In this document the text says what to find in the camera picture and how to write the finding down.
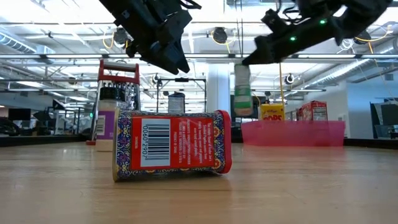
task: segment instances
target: white column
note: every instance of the white column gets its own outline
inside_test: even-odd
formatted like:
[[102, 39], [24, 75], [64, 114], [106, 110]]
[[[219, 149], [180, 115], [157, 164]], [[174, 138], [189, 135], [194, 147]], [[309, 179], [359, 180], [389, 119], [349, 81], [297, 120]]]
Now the white column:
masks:
[[230, 66], [228, 64], [210, 64], [206, 86], [206, 112], [225, 110], [231, 114], [231, 90], [229, 85]]

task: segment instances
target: small can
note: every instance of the small can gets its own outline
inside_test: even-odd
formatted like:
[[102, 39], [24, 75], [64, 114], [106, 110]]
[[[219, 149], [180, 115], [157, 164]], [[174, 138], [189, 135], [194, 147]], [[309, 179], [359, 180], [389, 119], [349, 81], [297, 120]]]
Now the small can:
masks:
[[137, 175], [213, 171], [232, 166], [231, 118], [226, 111], [165, 114], [117, 109], [113, 180]]

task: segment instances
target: ceiling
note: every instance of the ceiling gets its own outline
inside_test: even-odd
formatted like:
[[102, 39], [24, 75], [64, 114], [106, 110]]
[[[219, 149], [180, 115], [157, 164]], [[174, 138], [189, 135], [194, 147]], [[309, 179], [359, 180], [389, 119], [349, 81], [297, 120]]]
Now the ceiling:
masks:
[[[13, 0], [7, 1], [0, 7], [0, 33], [9, 35], [29, 47], [36, 48], [43, 45], [53, 50], [55, 54], [123, 54], [124, 50], [113, 42], [113, 32], [116, 26], [113, 24], [114, 18], [102, 6], [98, 0], [43, 0], [41, 4], [45, 9], [34, 4], [35, 0]], [[190, 10], [193, 17], [182, 37], [183, 50], [187, 54], [239, 54], [243, 49], [243, 54], [250, 54], [255, 50], [253, 38], [258, 35], [266, 35], [271, 33], [270, 30], [260, 22], [260, 18], [265, 11], [273, 7], [272, 4], [261, 4], [253, 6], [244, 6], [242, 11], [240, 7], [235, 9], [225, 5], [223, 0], [196, 0], [202, 5], [201, 10]], [[391, 39], [398, 32], [396, 25], [396, 14], [398, 8], [389, 8], [384, 15], [379, 18], [372, 26], [368, 28], [368, 32], [372, 38], [377, 39], [384, 37], [379, 41], [372, 42], [374, 47]], [[224, 27], [229, 35], [229, 44], [217, 44], [210, 34], [215, 27]], [[237, 33], [243, 33], [243, 46], [239, 46]], [[346, 40], [344, 45], [336, 46], [334, 40], [328, 40], [314, 47], [304, 50], [301, 54], [352, 54], [352, 53], [369, 52], [368, 45], [356, 45]], [[20, 52], [0, 45], [0, 54], [20, 54]], [[137, 60], [124, 59], [126, 62], [134, 62]], [[212, 63], [232, 63], [228, 58], [214, 60], [195, 60], [189, 61], [190, 72], [188, 74], [180, 73], [180, 77], [188, 78], [205, 78], [208, 73], [208, 67]], [[34, 78], [38, 79], [51, 74], [51, 78], [96, 78], [98, 75], [98, 60], [96, 59], [79, 59], [70, 60], [68, 58], [58, 59], [52, 65], [37, 63], [34, 60], [18, 60], [7, 59], [8, 67], [10, 65], [16, 67], [24, 67], [32, 72], [32, 75], [18, 74], [18, 78]], [[140, 63], [142, 88], [151, 89], [151, 78], [158, 74], [161, 78], [175, 78], [176, 76], [166, 71], [150, 66], [144, 62]], [[305, 84], [309, 80], [316, 79], [317, 75], [327, 71], [329, 68], [335, 67], [341, 63], [341, 60], [324, 60], [322, 63], [316, 60], [303, 60], [299, 62], [282, 63], [282, 73], [295, 75], [295, 86]], [[233, 75], [233, 66], [230, 66], [230, 72]], [[256, 65], [251, 66], [252, 86], [258, 89], [279, 88], [279, 65]], [[13, 73], [0, 73], [0, 77], [10, 78]], [[57, 88], [77, 88], [70, 86], [68, 83], [51, 83]], [[199, 91], [200, 86], [196, 83], [186, 83], [181, 87], [181, 83], [169, 83], [168, 88], [196, 88], [198, 91], [187, 93], [187, 98], [191, 98], [193, 102], [204, 99], [204, 92]], [[154, 102], [148, 94], [143, 95], [143, 102], [148, 105]]]

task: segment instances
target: barcode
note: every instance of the barcode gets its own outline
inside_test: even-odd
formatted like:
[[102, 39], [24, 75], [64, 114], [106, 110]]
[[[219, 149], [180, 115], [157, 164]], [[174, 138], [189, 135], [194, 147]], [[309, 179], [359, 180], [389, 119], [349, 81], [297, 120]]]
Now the barcode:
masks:
[[141, 167], [170, 166], [170, 120], [142, 119]]
[[96, 132], [97, 132], [97, 136], [105, 135], [105, 116], [104, 115], [98, 116]]

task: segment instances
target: red box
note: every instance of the red box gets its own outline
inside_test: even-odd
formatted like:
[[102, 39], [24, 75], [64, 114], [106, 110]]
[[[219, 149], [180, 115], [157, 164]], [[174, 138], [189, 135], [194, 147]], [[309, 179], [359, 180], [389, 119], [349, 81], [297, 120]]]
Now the red box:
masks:
[[301, 107], [303, 121], [327, 121], [328, 110], [326, 102], [311, 101]]

